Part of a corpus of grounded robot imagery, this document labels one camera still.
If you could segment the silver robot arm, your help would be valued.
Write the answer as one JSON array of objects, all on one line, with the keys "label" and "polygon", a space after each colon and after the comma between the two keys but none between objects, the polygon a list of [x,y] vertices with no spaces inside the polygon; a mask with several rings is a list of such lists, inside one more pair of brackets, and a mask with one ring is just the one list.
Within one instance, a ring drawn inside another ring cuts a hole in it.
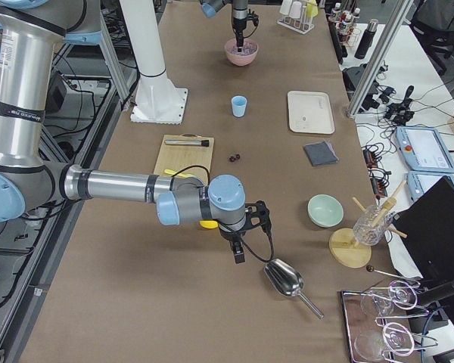
[{"label": "silver robot arm", "polygon": [[251,21],[255,28],[259,25],[259,17],[254,11],[249,9],[248,0],[206,0],[200,1],[200,3],[201,10],[207,18],[214,17],[228,4],[232,6],[232,30],[235,34],[236,48],[238,51],[242,51],[247,23]]},{"label": "silver robot arm", "polygon": [[98,45],[103,39],[97,1],[0,1],[0,222],[57,200],[107,198],[153,203],[164,225],[215,220],[242,263],[244,234],[269,234],[264,202],[247,203],[241,182],[123,174],[44,161],[39,141],[54,47]]}]

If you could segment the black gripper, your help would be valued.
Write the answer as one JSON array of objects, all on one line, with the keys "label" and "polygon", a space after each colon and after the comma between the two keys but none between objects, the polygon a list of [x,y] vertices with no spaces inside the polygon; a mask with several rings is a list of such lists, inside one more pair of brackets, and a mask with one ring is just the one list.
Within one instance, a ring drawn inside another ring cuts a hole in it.
[{"label": "black gripper", "polygon": [[254,28],[258,27],[258,15],[251,9],[232,9],[232,29],[236,36],[237,52],[242,52],[244,48],[244,31],[247,23],[251,21]]},{"label": "black gripper", "polygon": [[231,250],[236,264],[245,262],[244,248],[242,241],[244,235],[255,228],[262,228],[264,234],[272,238],[272,223],[269,209],[266,203],[258,200],[256,203],[247,203],[244,208],[245,214],[240,223],[227,225],[219,222],[219,232],[222,237],[230,242]]}]

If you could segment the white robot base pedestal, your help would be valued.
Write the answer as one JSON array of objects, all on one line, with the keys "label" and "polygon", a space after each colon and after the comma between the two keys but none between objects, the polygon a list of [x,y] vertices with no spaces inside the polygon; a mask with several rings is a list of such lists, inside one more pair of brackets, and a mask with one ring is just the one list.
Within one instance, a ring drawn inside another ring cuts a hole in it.
[{"label": "white robot base pedestal", "polygon": [[169,79],[152,1],[120,2],[140,80],[131,121],[178,125],[188,97]]}]

